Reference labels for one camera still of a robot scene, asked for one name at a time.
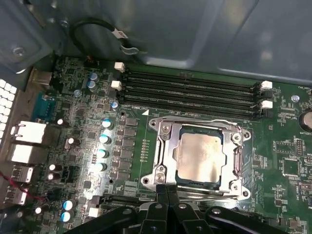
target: white slot latch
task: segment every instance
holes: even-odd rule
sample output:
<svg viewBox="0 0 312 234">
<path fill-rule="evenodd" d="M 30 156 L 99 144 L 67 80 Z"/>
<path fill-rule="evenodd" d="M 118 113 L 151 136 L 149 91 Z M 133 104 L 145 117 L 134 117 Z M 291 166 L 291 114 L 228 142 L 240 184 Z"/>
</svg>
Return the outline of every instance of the white slot latch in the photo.
<svg viewBox="0 0 312 234">
<path fill-rule="evenodd" d="M 121 82 L 118 81 L 118 80 L 113 80 L 113 81 L 112 81 L 112 84 L 111 84 L 111 87 L 112 87 L 113 89 L 117 89 L 118 91 L 122 90 Z"/>
<path fill-rule="evenodd" d="M 264 81 L 261 83 L 261 90 L 268 90 L 273 88 L 273 83 L 271 81 Z"/>
<path fill-rule="evenodd" d="M 262 109 L 272 109 L 273 108 L 273 102 L 272 101 L 262 101 L 261 102 L 261 108 Z"/>
<path fill-rule="evenodd" d="M 114 68 L 120 72 L 125 72 L 125 64 L 123 62 L 115 62 Z"/>
</svg>

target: capacitor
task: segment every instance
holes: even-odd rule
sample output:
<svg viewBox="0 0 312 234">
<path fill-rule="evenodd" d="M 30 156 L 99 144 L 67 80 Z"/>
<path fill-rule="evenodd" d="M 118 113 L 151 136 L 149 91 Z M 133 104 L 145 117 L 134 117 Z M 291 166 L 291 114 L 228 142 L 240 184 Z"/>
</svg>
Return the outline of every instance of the capacitor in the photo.
<svg viewBox="0 0 312 234">
<path fill-rule="evenodd" d="M 102 172 L 107 169 L 107 165 L 105 163 L 98 162 L 93 166 L 94 172 Z"/>
<path fill-rule="evenodd" d="M 89 81 L 87 86 L 91 92 L 95 92 L 96 90 L 98 90 L 98 86 L 93 80 Z"/>
<path fill-rule="evenodd" d="M 63 118 L 60 118 L 57 121 L 58 125 L 63 127 L 63 128 L 68 128 L 69 127 L 69 122 L 65 121 Z"/>
<path fill-rule="evenodd" d="M 102 135 L 99 136 L 99 141 L 102 144 L 109 144 L 111 142 L 111 139 L 107 135 L 102 134 Z"/>
<path fill-rule="evenodd" d="M 54 172 L 60 172 L 61 170 L 63 170 L 63 166 L 60 164 L 51 164 L 49 166 L 49 170 Z"/>
<path fill-rule="evenodd" d="M 71 137 L 68 139 L 68 144 L 70 144 L 70 145 L 80 145 L 80 143 L 81 143 L 81 141 L 77 138 Z"/>
<path fill-rule="evenodd" d="M 90 74 L 89 79 L 93 80 L 95 83 L 98 83 L 99 81 L 98 75 L 95 72 Z"/>
<path fill-rule="evenodd" d="M 118 101 L 113 101 L 113 102 L 111 103 L 111 108 L 112 108 L 113 111 L 117 111 L 118 108 L 119 108 L 119 103 L 118 103 Z"/>
<path fill-rule="evenodd" d="M 312 110 L 303 112 L 299 116 L 299 125 L 306 132 L 312 132 Z"/>
<path fill-rule="evenodd" d="M 113 123 L 109 119 L 105 119 L 102 121 L 102 126 L 106 129 L 113 129 Z"/>
<path fill-rule="evenodd" d="M 41 206 L 38 206 L 37 208 L 35 208 L 35 213 L 39 215 L 49 210 L 50 210 L 49 204 L 42 204 Z"/>
<path fill-rule="evenodd" d="M 64 202 L 63 209 L 66 210 L 66 211 L 69 211 L 72 208 L 74 208 L 75 206 L 76 206 L 75 200 L 70 199 L 70 200 L 67 200 L 67 201 Z"/>
<path fill-rule="evenodd" d="M 80 97 L 82 95 L 82 91 L 80 90 L 80 89 L 76 89 L 75 91 L 74 91 L 74 96 L 75 97 Z"/>
<path fill-rule="evenodd" d="M 60 215 L 60 220 L 61 220 L 62 222 L 64 222 L 64 223 L 66 223 L 66 222 L 68 222 L 68 221 L 71 219 L 72 216 L 73 216 L 73 213 L 72 213 L 72 212 L 66 211 L 66 212 L 64 212 L 64 213 L 62 213 L 62 214 Z"/>
<path fill-rule="evenodd" d="M 59 173 L 49 173 L 48 174 L 48 180 L 56 180 L 56 179 L 60 179 L 60 174 Z"/>
<path fill-rule="evenodd" d="M 97 157 L 98 158 L 108 157 L 108 152 L 104 149 L 98 149 L 97 150 Z"/>
</svg>

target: silver capacitor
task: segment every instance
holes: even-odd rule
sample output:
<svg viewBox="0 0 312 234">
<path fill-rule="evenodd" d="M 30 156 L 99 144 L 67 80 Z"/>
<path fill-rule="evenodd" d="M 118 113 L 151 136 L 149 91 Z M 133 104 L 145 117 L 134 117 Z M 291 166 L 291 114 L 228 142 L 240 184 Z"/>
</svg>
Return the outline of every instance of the silver capacitor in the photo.
<svg viewBox="0 0 312 234">
<path fill-rule="evenodd" d="M 91 92 L 95 92 L 96 90 L 98 90 L 98 86 L 93 80 L 90 80 L 87 86 Z"/>
<path fill-rule="evenodd" d="M 95 83 L 98 83 L 98 81 L 99 81 L 99 77 L 95 72 L 90 74 L 89 79 L 93 80 Z"/>
</svg>

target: black capacitor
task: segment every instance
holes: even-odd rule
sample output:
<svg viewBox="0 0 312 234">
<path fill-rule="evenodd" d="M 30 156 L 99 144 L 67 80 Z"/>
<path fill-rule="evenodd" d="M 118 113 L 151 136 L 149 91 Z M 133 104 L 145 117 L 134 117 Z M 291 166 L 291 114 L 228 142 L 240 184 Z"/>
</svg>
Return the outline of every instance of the black capacitor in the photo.
<svg viewBox="0 0 312 234">
<path fill-rule="evenodd" d="M 48 180 L 57 180 L 60 179 L 60 174 L 59 173 L 54 173 L 54 172 L 50 172 L 48 174 Z"/>
<path fill-rule="evenodd" d="M 58 126 L 61 126 L 63 128 L 68 128 L 69 127 L 69 122 L 67 122 L 66 120 L 64 120 L 63 118 L 60 118 L 57 121 Z"/>
<path fill-rule="evenodd" d="M 78 138 L 71 137 L 68 139 L 70 145 L 80 145 L 81 141 Z"/>
<path fill-rule="evenodd" d="M 51 164 L 49 170 L 52 172 L 60 172 L 63 170 L 63 166 L 60 164 Z"/>
</svg>

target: black cable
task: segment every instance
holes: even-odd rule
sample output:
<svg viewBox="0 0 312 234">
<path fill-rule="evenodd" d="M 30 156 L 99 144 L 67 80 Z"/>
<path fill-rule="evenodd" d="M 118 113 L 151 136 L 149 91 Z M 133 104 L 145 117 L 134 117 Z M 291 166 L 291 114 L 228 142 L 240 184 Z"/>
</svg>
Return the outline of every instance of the black cable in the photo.
<svg viewBox="0 0 312 234">
<path fill-rule="evenodd" d="M 77 39 L 76 37 L 76 30 L 84 25 L 89 25 L 89 24 L 95 24 L 95 25 L 99 25 L 101 27 L 104 27 L 106 29 L 108 29 L 110 32 L 115 31 L 115 27 L 113 25 L 111 25 L 110 23 L 101 20 L 101 19 L 95 19 L 95 18 L 87 18 L 87 19 L 82 19 L 77 21 L 76 23 L 73 23 L 70 28 L 69 28 L 69 36 L 72 39 L 74 45 L 87 57 L 88 60 L 94 60 L 93 56 L 91 56 L 87 50 L 85 49 L 85 47 L 83 46 L 83 44 Z M 125 38 L 120 38 L 117 39 L 120 44 L 123 47 L 126 48 L 130 48 L 131 45 L 129 44 L 128 40 Z M 131 57 L 138 62 L 138 59 L 136 57 L 134 57 L 133 55 L 131 55 Z"/>
</svg>

